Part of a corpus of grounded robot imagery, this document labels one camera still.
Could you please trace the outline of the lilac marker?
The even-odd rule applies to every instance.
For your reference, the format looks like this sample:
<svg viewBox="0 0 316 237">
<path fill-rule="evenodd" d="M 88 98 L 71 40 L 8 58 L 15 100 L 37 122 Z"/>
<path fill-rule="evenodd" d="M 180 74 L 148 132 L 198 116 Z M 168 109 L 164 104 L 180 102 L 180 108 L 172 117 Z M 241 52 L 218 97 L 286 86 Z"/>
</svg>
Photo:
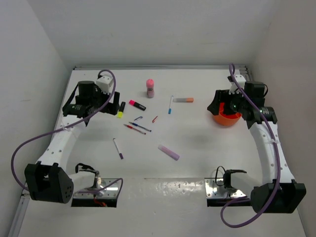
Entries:
<svg viewBox="0 0 316 237">
<path fill-rule="evenodd" d="M 175 161 L 177 161 L 180 158 L 178 154 L 176 154 L 175 152 L 171 151 L 170 149 L 168 149 L 167 147 L 163 145 L 158 145 L 158 149 L 162 151 L 163 153 L 165 153 L 166 155 L 168 155 L 169 157 L 171 157 L 172 159 L 174 159 Z"/>
</svg>

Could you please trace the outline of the pink glue bottle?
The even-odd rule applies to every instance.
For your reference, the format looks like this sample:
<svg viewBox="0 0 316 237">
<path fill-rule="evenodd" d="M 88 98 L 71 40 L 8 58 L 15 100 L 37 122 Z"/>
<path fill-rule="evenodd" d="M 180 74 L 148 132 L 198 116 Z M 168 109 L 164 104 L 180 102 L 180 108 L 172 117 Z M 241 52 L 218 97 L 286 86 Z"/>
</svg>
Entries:
<svg viewBox="0 0 316 237">
<path fill-rule="evenodd" d="M 149 98 L 153 98 L 155 95 L 154 91 L 154 80 L 153 79 L 148 79 L 146 81 L 146 88 L 147 88 L 147 96 Z"/>
</svg>

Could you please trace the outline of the pink black highlighter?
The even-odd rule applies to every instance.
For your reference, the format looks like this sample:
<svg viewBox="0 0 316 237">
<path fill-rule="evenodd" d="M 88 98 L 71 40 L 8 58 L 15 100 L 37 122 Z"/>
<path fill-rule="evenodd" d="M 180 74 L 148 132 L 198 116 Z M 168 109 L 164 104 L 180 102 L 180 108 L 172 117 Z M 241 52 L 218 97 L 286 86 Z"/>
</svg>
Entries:
<svg viewBox="0 0 316 237">
<path fill-rule="evenodd" d="M 146 107 L 145 107 L 145 106 L 139 104 L 138 102 L 135 102 L 134 100 L 130 100 L 130 101 L 129 101 L 129 104 L 130 104 L 131 106 L 133 106 L 133 107 L 136 107 L 136 108 L 142 110 L 142 111 L 145 111 L 145 110 L 146 110 Z"/>
</svg>

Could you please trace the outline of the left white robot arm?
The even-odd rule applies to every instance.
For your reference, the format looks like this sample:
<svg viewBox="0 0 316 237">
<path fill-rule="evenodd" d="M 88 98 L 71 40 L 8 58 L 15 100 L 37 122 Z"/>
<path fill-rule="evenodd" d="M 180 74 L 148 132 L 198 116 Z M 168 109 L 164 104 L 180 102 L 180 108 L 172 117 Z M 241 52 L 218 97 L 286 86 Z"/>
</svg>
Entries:
<svg viewBox="0 0 316 237">
<path fill-rule="evenodd" d="M 80 81 L 62 108 L 60 131 L 53 136 L 48 148 L 35 164 L 28 164 L 24 174 L 30 197 L 37 201 L 68 203 L 73 194 L 98 195 L 101 187 L 99 171 L 88 165 L 66 173 L 72 149 L 94 112 L 116 115 L 119 109 L 119 93 L 109 77 L 96 81 Z"/>
</svg>

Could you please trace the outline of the grey orange marker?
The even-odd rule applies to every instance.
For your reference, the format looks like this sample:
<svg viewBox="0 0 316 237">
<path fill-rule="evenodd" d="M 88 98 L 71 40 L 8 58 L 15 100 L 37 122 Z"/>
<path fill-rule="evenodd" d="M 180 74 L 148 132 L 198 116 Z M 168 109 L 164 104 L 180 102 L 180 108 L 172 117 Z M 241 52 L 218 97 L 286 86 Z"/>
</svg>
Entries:
<svg viewBox="0 0 316 237">
<path fill-rule="evenodd" d="M 174 103 L 192 103 L 193 98 L 173 98 Z"/>
</svg>

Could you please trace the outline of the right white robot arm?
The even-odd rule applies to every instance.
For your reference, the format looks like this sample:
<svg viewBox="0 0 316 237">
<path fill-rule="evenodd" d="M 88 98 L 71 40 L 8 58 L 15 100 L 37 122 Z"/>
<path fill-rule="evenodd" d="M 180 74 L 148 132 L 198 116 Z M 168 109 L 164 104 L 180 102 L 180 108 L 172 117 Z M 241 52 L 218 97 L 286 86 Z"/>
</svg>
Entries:
<svg viewBox="0 0 316 237">
<path fill-rule="evenodd" d="M 226 189 L 239 189 L 258 213 L 265 204 L 267 213 L 292 213 L 306 195 L 306 187 L 298 183 L 289 170 L 278 139 L 277 117 L 272 107 L 265 106 L 265 84 L 246 82 L 243 92 L 216 90 L 207 107 L 214 116 L 241 114 L 247 123 L 258 151 L 262 181 L 258 182 L 246 171 L 228 169 L 223 177 Z"/>
</svg>

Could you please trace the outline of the yellow black highlighter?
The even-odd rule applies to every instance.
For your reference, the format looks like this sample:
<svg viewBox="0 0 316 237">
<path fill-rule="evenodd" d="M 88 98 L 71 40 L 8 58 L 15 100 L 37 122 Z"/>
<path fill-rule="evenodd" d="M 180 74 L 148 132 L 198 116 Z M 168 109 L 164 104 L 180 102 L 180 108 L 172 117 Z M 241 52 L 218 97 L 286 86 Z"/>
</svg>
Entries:
<svg viewBox="0 0 316 237">
<path fill-rule="evenodd" d="M 120 119 L 123 116 L 123 112 L 124 112 L 124 108 L 125 108 L 126 102 L 122 101 L 118 113 L 117 113 L 117 117 Z"/>
</svg>

